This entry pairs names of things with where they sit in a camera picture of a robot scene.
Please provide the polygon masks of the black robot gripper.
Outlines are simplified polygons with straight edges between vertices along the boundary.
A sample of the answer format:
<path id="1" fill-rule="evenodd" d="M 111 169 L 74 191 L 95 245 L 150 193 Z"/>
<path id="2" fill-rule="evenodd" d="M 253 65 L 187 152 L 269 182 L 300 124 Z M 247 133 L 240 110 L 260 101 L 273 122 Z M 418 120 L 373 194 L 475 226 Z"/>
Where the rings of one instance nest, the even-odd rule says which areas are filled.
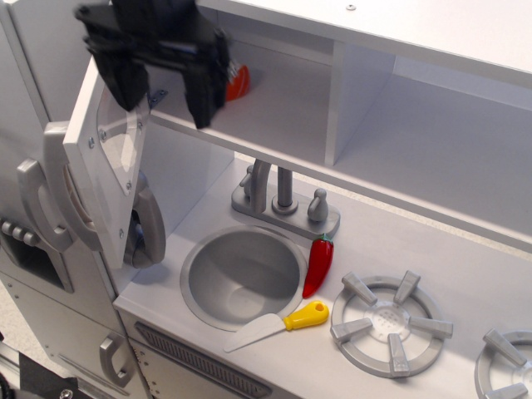
<path id="1" fill-rule="evenodd" d="M 229 45 L 194 1 L 82 4 L 74 15 L 97 70 L 118 105 L 132 111 L 149 90 L 145 64 L 179 71 L 195 127 L 209 127 L 226 100 Z"/>

